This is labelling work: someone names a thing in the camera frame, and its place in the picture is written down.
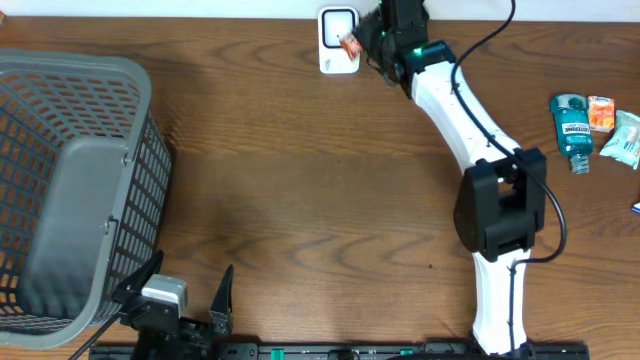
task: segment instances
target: laundry basket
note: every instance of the laundry basket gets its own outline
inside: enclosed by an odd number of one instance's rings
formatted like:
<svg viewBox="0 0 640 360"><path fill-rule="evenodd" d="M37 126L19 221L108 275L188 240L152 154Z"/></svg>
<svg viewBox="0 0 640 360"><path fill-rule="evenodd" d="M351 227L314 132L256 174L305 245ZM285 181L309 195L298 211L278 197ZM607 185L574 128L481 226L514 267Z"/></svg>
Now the laundry basket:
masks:
<svg viewBox="0 0 640 360"><path fill-rule="evenodd" d="M0 344L103 323L151 257L171 158L150 98L126 59L0 50Z"/></svg>

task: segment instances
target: basket bottom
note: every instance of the basket bottom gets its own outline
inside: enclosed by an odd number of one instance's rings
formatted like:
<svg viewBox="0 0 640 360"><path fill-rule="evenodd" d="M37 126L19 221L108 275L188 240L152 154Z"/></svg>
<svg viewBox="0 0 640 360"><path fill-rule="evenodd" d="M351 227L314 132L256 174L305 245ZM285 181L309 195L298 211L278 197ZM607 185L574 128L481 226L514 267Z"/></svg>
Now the basket bottom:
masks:
<svg viewBox="0 0 640 360"><path fill-rule="evenodd" d="M27 313L74 319L84 308L125 145L124 140L86 137L63 149L19 284Z"/></svg>

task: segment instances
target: white background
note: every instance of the white background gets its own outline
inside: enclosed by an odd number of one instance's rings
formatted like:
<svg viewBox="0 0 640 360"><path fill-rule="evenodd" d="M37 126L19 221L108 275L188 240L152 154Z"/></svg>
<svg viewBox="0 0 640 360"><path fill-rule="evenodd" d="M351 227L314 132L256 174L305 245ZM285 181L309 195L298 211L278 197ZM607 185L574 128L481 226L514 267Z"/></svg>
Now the white background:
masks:
<svg viewBox="0 0 640 360"><path fill-rule="evenodd" d="M509 0L426 0L433 19L498 20ZM0 0L7 15L315 18L326 5L361 14L375 0ZM536 21L640 21L640 0L518 0L516 18Z"/></svg>

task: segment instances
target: mouthwash bottle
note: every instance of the mouthwash bottle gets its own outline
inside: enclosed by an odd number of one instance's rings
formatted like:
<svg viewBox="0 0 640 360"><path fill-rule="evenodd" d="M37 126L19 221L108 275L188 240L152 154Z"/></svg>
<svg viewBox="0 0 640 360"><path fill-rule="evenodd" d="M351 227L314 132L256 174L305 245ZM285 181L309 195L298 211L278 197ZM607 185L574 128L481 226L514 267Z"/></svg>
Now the mouthwash bottle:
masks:
<svg viewBox="0 0 640 360"><path fill-rule="evenodd" d="M574 174L589 172L589 155L593 153L587 104L586 97L576 94L562 94L551 100L558 147L562 155L569 157Z"/></svg>

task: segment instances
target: brown tabletop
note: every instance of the brown tabletop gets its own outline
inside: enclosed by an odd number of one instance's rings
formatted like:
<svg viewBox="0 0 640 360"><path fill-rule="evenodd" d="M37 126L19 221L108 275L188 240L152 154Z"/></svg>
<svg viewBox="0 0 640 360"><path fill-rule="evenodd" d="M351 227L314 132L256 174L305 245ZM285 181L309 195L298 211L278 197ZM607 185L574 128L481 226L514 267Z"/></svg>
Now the brown tabletop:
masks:
<svg viewBox="0 0 640 360"><path fill-rule="evenodd" d="M496 23L432 22L460 53ZM189 284L188 315L236 266L235 333L269 342L421 342L464 337L475 314L471 255L452 223L461 175L431 120L362 65L322 75L315 21L15 18L0 46L117 55L153 81L152 111L177 149L159 247ZM640 25L516 23L464 72L523 148L548 157L569 244L527 269L525 325L539 341L585 341L593 359L640 352L640 175L594 155L574 176L551 96L615 98L640 113ZM605 134L596 134L597 150ZM559 227L547 206L534 255ZM88 338L2 358L64 359ZM114 326L102 342L131 343Z"/></svg>

